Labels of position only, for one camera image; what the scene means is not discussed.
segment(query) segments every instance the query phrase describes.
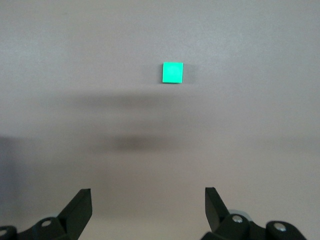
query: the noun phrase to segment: metal bolt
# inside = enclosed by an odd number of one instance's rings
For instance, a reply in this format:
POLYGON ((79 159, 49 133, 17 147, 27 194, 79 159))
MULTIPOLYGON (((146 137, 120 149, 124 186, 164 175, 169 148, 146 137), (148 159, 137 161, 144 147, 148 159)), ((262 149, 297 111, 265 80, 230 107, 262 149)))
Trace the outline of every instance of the metal bolt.
POLYGON ((281 231, 281 232, 287 231, 286 226, 283 225, 283 224, 280 223, 280 222, 276 222, 273 226, 274 226, 277 230, 279 230, 279 231, 281 231))
POLYGON ((41 224, 41 227, 47 227, 47 226, 49 226, 50 224, 51 224, 51 220, 49 219, 49 220, 44 221, 44 222, 41 224))
POLYGON ((6 229, 0 230, 0 237, 4 236, 6 234, 7 234, 7 230, 6 229))
POLYGON ((232 217, 232 220, 234 221, 234 222, 236 222, 236 223, 242 223, 243 222, 243 219, 240 217, 240 216, 238 216, 238 215, 234 215, 233 217, 232 217))

